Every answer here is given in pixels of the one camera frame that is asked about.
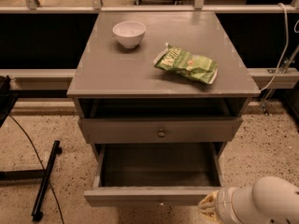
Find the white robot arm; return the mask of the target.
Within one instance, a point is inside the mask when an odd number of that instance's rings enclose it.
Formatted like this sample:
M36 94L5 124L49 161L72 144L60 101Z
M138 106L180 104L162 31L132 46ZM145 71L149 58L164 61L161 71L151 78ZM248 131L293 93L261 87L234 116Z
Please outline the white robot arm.
M299 224L299 188L285 179L266 176L250 187L213 191L198 208L218 224Z

